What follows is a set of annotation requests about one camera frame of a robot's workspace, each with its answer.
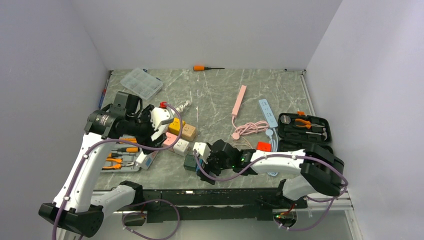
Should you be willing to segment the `pink cube socket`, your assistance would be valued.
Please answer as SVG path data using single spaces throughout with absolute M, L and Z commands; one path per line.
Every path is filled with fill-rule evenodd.
M 168 151 L 174 152 L 174 145 L 177 144 L 179 141 L 179 138 L 177 135 L 166 132 L 166 140 L 162 143 L 163 147 L 167 147 Z

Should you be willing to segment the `yellow cube socket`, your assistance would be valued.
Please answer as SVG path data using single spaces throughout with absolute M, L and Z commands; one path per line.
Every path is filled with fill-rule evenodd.
M 168 126 L 168 132 L 173 135 L 179 135 L 180 130 L 184 127 L 186 124 L 185 120 L 180 120 L 179 118 L 174 118 L 173 122 L 169 124 Z

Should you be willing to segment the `white power strip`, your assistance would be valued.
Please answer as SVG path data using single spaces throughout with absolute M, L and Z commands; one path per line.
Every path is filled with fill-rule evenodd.
M 189 142 L 184 136 L 186 122 L 182 120 L 181 114 L 191 104 L 190 100 L 186 100 L 173 109 L 163 102 L 161 106 L 153 108 L 150 112 L 153 134 L 144 143 L 149 148 L 140 150 L 134 161 L 136 167 L 149 169 L 156 155 L 162 150 L 169 150 L 182 156 L 187 154 Z

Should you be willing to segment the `grey tool tray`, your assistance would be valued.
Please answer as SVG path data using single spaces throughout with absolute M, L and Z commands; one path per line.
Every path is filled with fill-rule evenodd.
M 108 154 L 102 172 L 138 172 L 140 167 L 136 165 L 136 159 L 141 149 L 132 144 L 117 142 Z

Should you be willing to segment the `red cube socket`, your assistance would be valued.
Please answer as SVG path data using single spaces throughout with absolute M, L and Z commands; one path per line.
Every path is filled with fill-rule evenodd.
M 273 148 L 269 142 L 259 141 L 256 145 L 256 150 L 263 152 L 272 152 Z

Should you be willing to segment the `beige cube socket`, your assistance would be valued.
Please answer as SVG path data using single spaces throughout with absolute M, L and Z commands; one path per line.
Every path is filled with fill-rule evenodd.
M 186 123 L 182 128 L 181 137 L 186 141 L 193 142 L 197 137 L 197 128 Z

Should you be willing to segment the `white cube socket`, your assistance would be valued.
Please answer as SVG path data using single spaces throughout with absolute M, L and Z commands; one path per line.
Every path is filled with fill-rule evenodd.
M 180 138 L 172 149 L 177 155 L 185 157 L 191 149 L 190 142 Z

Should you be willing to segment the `clear plastic screw box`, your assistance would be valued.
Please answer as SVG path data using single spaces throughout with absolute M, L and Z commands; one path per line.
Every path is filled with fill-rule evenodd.
M 132 91 L 143 100 L 149 100 L 163 87 L 163 82 L 149 73 L 146 69 L 134 68 L 120 81 L 121 85 Z

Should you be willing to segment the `light blue power strip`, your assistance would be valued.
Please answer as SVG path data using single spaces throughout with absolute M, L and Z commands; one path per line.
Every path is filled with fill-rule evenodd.
M 266 99 L 259 99 L 258 104 L 259 104 L 261 112 L 262 112 L 262 114 L 265 118 L 265 121 L 268 123 L 269 127 L 271 129 L 277 128 L 278 123 L 276 121 L 276 118 L 274 116 L 274 113 L 273 113 L 271 106 L 269 105 L 268 101 Z

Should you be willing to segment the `black tool case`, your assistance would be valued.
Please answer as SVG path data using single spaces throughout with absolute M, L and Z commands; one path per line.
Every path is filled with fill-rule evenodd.
M 281 113 L 277 119 L 278 151 L 289 152 L 318 145 L 333 153 L 329 122 L 321 117 L 297 113 Z

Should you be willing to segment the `green cube socket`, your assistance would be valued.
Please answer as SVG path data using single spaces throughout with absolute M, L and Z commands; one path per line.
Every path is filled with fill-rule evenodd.
M 184 162 L 183 162 L 183 168 L 186 171 L 196 172 L 198 168 L 198 164 L 196 162 L 196 159 L 193 155 L 188 154 L 185 156 Z

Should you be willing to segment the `pink power strip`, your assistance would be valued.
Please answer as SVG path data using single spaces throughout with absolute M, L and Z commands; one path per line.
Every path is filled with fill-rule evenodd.
M 235 104 L 233 106 L 232 112 L 231 112 L 231 116 L 235 119 L 239 113 L 244 95 L 246 93 L 247 90 L 247 86 L 246 85 L 241 85 L 240 90 L 238 92 Z

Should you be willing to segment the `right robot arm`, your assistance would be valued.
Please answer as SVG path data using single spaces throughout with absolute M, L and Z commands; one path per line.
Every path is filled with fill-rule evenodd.
M 220 139 L 213 144 L 196 142 L 193 156 L 197 176 L 211 185 L 271 172 L 293 175 L 283 179 L 277 188 L 275 200 L 282 208 L 314 193 L 335 199 L 349 184 L 343 175 L 344 162 L 316 144 L 295 151 L 267 152 L 239 150 Z

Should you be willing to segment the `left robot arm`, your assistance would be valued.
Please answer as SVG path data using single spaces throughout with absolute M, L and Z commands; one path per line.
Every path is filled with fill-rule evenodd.
M 113 212 L 125 206 L 139 209 L 145 198 L 138 183 L 122 181 L 100 197 L 93 197 L 94 187 L 109 153 L 124 135 L 135 137 L 137 146 L 149 154 L 162 149 L 166 135 L 160 127 L 173 119 L 166 103 L 143 106 L 139 96 L 118 92 L 112 103 L 88 116 L 72 170 L 53 201 L 40 206 L 39 215 L 54 229 L 90 238 Z

